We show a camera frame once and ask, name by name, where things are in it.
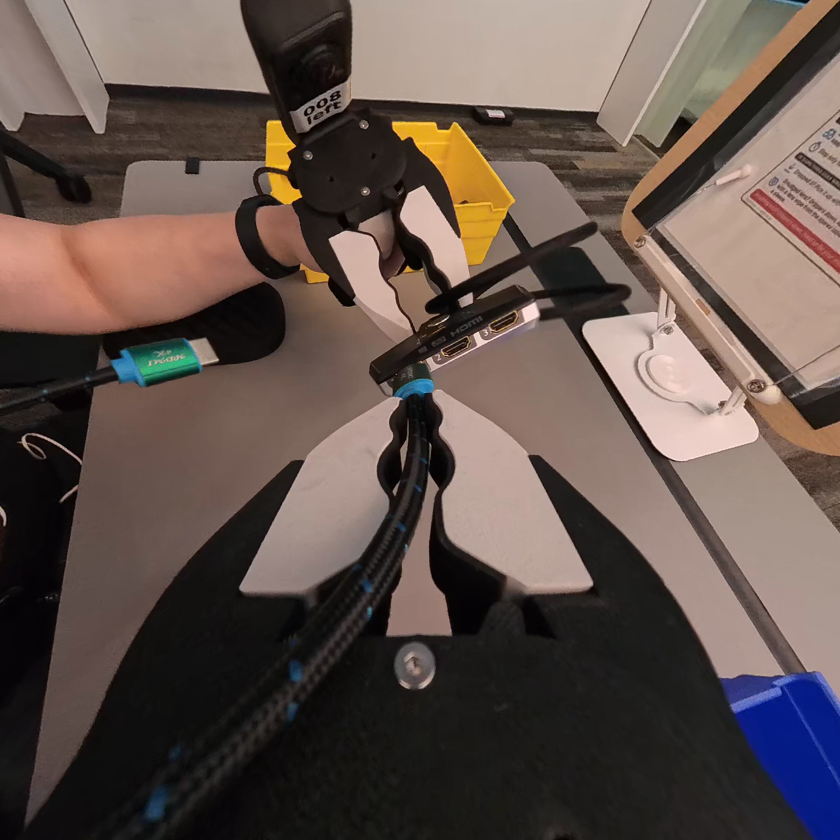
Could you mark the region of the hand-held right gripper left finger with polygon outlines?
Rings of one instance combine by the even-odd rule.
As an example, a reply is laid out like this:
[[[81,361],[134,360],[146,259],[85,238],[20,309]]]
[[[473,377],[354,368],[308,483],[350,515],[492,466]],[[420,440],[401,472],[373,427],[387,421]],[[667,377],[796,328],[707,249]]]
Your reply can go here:
[[[309,453],[239,585],[242,595],[310,599],[361,557],[391,505],[378,468],[400,405],[386,398]]]

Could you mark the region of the black rectangular desk mat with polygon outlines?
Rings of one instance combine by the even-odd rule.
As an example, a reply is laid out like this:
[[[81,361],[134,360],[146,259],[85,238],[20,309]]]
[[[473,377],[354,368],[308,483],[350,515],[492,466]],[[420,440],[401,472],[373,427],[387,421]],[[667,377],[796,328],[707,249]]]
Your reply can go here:
[[[592,238],[583,243],[573,245],[567,249],[554,250],[547,256],[535,261],[518,272],[503,278],[498,287],[507,288],[511,285],[520,286],[530,291],[533,296],[537,291],[580,291],[588,287],[626,286],[630,288],[628,280],[609,279],[603,270],[596,267],[592,258],[584,250]],[[579,344],[584,344],[583,327],[592,320],[613,319],[629,314],[628,298],[619,301],[611,308],[596,309],[585,313],[571,314],[564,318],[545,319],[541,317],[524,327],[511,329],[513,335],[525,334],[528,331],[544,330],[545,323],[564,324]]]

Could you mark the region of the blue divided bin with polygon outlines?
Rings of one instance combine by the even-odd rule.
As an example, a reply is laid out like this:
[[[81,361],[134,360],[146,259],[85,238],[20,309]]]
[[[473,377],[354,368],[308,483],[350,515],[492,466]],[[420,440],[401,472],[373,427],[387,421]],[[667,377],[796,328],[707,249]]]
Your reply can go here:
[[[750,747],[811,835],[839,838],[839,701],[823,674],[721,680]]]

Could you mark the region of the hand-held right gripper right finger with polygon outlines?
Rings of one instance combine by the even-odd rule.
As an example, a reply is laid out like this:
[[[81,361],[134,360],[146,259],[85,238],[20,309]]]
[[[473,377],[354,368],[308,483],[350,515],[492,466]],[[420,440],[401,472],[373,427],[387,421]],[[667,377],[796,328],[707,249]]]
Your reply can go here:
[[[444,391],[427,399],[436,486],[429,569],[453,635],[477,634],[499,602],[580,595],[590,572],[527,451]]]

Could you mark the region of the person's left hand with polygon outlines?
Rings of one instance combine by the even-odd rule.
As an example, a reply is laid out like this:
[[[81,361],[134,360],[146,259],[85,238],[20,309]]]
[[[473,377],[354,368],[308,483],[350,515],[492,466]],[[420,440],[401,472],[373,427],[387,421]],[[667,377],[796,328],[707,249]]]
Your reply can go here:
[[[327,270],[320,266],[310,251],[301,227],[300,217],[294,207],[292,205],[279,207],[278,218],[282,240],[282,246],[280,247],[282,258],[278,258],[278,260],[288,259],[285,265],[300,265],[311,272],[327,274]]]

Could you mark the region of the black wristband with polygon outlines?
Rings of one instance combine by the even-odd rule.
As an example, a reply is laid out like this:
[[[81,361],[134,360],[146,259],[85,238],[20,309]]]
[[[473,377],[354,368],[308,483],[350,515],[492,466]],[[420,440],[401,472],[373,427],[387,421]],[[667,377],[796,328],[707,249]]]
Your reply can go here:
[[[247,261],[260,275],[270,280],[289,277],[301,270],[300,265],[287,266],[271,256],[259,236],[256,218],[258,210],[278,206],[281,206],[281,202],[271,195],[254,195],[241,202],[234,218],[238,243]]]

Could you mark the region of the wooden rimmed instruction sign board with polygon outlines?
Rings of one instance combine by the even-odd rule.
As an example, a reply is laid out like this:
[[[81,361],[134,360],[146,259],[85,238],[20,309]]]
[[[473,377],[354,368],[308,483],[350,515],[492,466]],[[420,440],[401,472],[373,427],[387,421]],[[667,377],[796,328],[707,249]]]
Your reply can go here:
[[[809,2],[635,187],[622,231],[774,432],[838,456],[838,2]]]

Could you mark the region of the yellow plastic bin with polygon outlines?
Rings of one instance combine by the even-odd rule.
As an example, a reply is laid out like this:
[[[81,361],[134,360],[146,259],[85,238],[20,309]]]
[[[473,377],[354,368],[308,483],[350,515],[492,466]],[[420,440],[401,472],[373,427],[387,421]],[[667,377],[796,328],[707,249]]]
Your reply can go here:
[[[482,264],[515,203],[512,194],[456,122],[447,129],[433,122],[393,122],[392,127],[401,139],[412,139],[443,175],[455,205],[468,265]],[[265,164],[273,170],[267,176],[270,194],[286,205],[301,196],[286,174],[293,147],[280,121],[268,121]]]

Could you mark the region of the black chair base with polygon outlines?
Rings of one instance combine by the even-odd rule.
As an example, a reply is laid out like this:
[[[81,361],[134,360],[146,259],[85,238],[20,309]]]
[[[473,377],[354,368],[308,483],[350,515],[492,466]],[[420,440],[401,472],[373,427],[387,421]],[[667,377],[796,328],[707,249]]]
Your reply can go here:
[[[82,174],[52,161],[12,136],[4,127],[1,128],[1,151],[7,158],[27,167],[30,171],[53,180],[59,194],[65,200],[79,204],[89,204],[92,201],[91,188]]]

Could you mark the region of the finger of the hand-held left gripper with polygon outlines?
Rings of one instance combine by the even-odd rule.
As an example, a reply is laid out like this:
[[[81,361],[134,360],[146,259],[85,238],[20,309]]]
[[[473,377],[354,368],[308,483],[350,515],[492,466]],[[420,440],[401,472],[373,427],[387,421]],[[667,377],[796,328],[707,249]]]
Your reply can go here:
[[[405,196],[399,210],[399,242],[406,258],[419,259],[438,294],[450,291],[469,278],[469,264],[460,235],[425,185]]]
[[[415,329],[400,306],[396,290],[383,277],[382,252],[369,233],[343,230],[329,239],[353,301],[394,343],[411,338]]]

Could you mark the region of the black ribbed pad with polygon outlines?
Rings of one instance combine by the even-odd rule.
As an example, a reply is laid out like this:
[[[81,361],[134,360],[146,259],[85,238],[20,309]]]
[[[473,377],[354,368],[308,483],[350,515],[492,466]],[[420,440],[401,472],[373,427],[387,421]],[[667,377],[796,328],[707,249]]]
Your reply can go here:
[[[242,290],[190,316],[148,327],[107,333],[104,353],[165,340],[206,339],[219,364],[243,364],[273,354],[286,337],[286,311],[276,288],[267,282]]]

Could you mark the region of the person's left forearm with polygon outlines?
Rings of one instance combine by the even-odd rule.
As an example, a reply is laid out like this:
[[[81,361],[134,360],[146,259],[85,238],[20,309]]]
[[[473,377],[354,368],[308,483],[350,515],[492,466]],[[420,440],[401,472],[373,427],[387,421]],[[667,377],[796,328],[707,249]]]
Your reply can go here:
[[[4,332],[102,334],[171,322],[265,278],[233,213],[78,225],[1,216]]]

